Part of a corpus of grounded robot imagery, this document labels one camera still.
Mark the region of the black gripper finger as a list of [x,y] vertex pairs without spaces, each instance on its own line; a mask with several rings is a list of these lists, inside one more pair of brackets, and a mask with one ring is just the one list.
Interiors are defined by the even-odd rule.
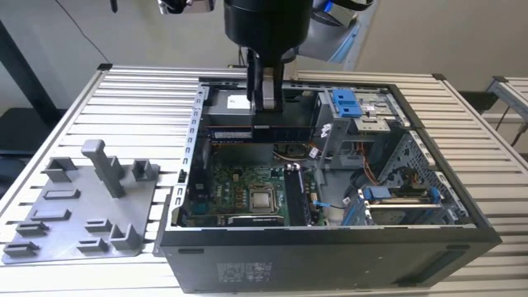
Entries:
[[247,95],[252,106],[252,142],[274,142],[274,129],[283,123],[282,60],[266,65],[256,51],[247,51]]

